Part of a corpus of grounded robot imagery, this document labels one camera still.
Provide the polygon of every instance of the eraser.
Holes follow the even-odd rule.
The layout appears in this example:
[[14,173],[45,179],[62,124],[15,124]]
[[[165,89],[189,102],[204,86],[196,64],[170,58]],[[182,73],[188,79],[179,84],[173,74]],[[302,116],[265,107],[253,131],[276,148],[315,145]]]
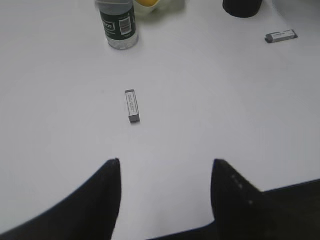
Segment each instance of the eraser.
[[278,32],[267,34],[265,36],[265,41],[268,44],[273,44],[273,43],[282,42],[290,39],[296,39],[297,37],[298,35],[293,30],[278,31]]
[[129,120],[130,123],[135,123],[140,121],[140,114],[138,108],[138,102],[135,90],[125,91],[126,103],[129,110]]

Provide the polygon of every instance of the plastic bottle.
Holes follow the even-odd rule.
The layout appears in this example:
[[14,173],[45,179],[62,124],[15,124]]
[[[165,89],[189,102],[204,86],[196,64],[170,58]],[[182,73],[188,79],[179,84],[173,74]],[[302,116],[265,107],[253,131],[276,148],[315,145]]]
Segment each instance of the plastic bottle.
[[138,42],[133,0],[95,0],[111,47],[124,50]]

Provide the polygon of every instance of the black cup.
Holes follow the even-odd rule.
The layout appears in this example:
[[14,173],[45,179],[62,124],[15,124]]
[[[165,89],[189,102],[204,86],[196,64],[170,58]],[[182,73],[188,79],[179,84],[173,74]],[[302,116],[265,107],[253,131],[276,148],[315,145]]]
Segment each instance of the black cup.
[[251,18],[256,15],[263,0],[224,0],[224,10],[237,18]]

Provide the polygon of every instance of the bottle label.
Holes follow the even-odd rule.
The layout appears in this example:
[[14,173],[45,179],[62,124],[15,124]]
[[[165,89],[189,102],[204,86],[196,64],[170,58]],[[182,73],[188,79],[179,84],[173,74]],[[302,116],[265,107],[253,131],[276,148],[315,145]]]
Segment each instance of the bottle label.
[[121,41],[131,38],[136,33],[134,7],[122,15],[107,15],[100,12],[105,34],[108,38]]

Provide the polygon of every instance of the lemon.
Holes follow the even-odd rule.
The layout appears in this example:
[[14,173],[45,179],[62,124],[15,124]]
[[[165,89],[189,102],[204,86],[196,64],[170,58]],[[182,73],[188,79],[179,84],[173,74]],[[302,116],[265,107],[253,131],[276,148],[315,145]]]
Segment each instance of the lemon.
[[158,2],[158,0],[136,0],[136,1],[145,7],[152,7]]

